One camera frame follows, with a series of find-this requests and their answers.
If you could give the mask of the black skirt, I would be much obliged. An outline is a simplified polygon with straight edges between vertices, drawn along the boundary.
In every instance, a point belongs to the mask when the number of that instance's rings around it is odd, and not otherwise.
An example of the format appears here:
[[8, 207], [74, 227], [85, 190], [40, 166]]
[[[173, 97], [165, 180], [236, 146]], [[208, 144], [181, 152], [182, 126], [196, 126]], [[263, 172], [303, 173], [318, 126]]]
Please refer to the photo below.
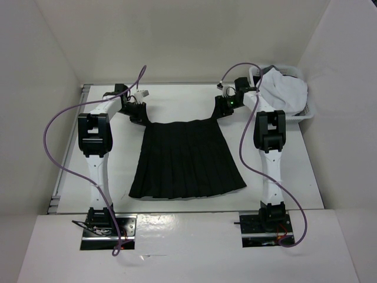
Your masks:
[[211, 117], [164, 124], [151, 122], [142, 107], [132, 120], [145, 130], [129, 197], [202, 198], [245, 188], [217, 122], [232, 113], [216, 97]]

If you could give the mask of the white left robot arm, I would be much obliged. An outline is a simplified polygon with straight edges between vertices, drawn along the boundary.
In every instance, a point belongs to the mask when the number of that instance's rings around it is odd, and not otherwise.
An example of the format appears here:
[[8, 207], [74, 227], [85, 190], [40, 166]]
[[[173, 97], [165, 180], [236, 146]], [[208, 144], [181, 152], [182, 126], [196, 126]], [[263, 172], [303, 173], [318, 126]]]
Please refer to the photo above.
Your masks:
[[132, 95], [124, 84], [116, 84], [102, 102], [89, 113], [78, 116], [78, 145], [84, 154], [90, 178], [91, 202], [84, 227], [96, 235], [117, 232], [117, 220], [108, 185], [108, 158], [113, 148], [110, 121], [117, 113], [125, 114], [135, 123], [146, 115], [144, 98], [147, 90], [136, 89]]

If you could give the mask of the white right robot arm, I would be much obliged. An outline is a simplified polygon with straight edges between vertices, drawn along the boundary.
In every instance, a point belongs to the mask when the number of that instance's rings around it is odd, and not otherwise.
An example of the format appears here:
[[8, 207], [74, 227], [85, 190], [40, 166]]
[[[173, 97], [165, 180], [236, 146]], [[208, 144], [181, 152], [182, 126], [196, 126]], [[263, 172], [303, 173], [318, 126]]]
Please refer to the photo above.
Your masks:
[[243, 106], [252, 111], [254, 120], [253, 143], [259, 151], [262, 162], [263, 192], [258, 212], [258, 225], [265, 232], [272, 232], [285, 220], [286, 207], [281, 186], [282, 149], [286, 143], [286, 115], [283, 110], [275, 110], [252, 87], [246, 77], [235, 80], [235, 86], [219, 82], [222, 91], [215, 98], [215, 116], [230, 116], [234, 110]]

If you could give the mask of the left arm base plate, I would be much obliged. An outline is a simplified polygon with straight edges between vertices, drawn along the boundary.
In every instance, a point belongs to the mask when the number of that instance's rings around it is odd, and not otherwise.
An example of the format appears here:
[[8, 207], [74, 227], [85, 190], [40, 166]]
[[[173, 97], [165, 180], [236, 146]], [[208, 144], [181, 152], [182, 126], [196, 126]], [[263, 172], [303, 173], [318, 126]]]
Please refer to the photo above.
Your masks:
[[[134, 250], [137, 217], [135, 215], [120, 215], [117, 216], [117, 223], [122, 241], [121, 250]], [[87, 221], [80, 222], [80, 226], [83, 228], [80, 250], [113, 250], [119, 239], [116, 228], [112, 227], [113, 224], [111, 218], [109, 224], [101, 223], [89, 226]]]

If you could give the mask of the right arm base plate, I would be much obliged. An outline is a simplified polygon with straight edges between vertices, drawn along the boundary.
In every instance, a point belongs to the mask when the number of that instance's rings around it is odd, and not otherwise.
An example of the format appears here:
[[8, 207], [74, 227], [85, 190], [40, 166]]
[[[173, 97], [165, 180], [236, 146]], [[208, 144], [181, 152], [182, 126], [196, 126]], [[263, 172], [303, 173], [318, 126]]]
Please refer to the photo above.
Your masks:
[[295, 243], [288, 213], [284, 220], [268, 227], [262, 225], [262, 220], [257, 212], [239, 213], [239, 220], [234, 224], [240, 228], [244, 248], [280, 246], [279, 241], [282, 241], [284, 245]]

